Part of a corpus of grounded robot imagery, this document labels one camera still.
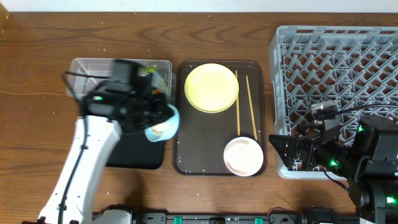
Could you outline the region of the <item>green snack wrapper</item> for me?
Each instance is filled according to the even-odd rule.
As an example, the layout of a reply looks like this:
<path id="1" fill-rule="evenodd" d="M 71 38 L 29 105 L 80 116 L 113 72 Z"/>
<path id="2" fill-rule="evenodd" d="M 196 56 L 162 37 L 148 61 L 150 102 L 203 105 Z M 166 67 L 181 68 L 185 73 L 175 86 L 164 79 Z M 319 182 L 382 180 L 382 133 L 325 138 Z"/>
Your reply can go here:
<path id="1" fill-rule="evenodd" d="M 146 73 L 146 75 L 148 75 L 150 73 L 157 73 L 157 67 L 155 65 L 148 66 L 145 69 L 145 73 Z"/>

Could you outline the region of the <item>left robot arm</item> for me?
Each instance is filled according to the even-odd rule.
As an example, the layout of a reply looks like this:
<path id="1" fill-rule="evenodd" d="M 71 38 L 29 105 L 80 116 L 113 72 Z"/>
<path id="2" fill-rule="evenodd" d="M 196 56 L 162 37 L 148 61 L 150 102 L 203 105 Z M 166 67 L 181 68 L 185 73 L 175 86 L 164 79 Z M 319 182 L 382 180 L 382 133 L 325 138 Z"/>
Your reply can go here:
<path id="1" fill-rule="evenodd" d="M 145 132 L 166 123 L 166 139 L 177 132 L 179 113 L 164 93 L 93 90 L 79 100 L 72 146 L 55 189 L 37 223 L 132 223 L 133 212 L 116 205 L 93 218 L 96 191 L 123 133 Z"/>

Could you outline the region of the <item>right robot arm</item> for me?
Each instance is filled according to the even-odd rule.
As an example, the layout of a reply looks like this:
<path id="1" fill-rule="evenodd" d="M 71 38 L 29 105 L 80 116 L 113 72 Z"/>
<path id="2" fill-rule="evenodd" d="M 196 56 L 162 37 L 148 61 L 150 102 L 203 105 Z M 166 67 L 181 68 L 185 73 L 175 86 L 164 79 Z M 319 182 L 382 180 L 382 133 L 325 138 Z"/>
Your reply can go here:
<path id="1" fill-rule="evenodd" d="M 352 146 L 337 138 L 340 126 L 322 122 L 318 133 L 269 135 L 284 165 L 302 169 L 322 166 L 348 181 L 346 191 L 359 218 L 371 223 L 397 223 L 397 123 L 374 114 L 362 116 Z"/>

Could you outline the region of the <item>yellow plate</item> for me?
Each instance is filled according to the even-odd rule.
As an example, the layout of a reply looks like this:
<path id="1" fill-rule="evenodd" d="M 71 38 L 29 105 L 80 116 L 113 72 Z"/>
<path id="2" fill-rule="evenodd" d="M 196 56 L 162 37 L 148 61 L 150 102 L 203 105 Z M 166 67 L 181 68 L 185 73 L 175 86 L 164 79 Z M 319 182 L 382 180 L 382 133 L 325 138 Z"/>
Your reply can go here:
<path id="1" fill-rule="evenodd" d="M 229 68 L 217 63 L 206 63 L 188 74 L 184 93 L 195 109 L 219 113 L 235 103 L 239 95 L 239 83 Z"/>

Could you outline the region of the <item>pink bowl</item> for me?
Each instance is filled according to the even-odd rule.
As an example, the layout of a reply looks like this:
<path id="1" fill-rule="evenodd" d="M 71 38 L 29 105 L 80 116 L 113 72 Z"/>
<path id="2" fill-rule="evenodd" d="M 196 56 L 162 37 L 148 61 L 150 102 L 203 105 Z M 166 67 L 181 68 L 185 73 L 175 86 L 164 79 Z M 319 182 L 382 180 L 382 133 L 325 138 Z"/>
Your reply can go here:
<path id="1" fill-rule="evenodd" d="M 264 165 L 261 146 L 247 137 L 237 137 L 227 143 L 223 159 L 228 170 L 241 177 L 253 176 Z"/>

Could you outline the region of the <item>blue bowl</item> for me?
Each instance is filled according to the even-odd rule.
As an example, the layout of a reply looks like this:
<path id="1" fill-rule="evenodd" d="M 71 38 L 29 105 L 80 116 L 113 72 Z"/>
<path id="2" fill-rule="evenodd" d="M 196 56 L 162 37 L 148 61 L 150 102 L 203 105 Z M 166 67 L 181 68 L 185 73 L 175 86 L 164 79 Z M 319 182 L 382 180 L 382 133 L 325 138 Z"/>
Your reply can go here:
<path id="1" fill-rule="evenodd" d="M 169 118 L 167 121 L 160 123 L 167 125 L 167 128 L 165 129 L 163 135 L 161 135 L 161 137 L 156 137 L 155 134 L 151 131 L 151 127 L 147 128 L 144 131 L 147 140 L 149 140 L 150 142 L 166 141 L 171 139 L 177 133 L 180 124 L 180 115 L 176 107 L 170 104 L 168 104 L 168 106 L 173 110 L 174 115 L 171 118 Z"/>

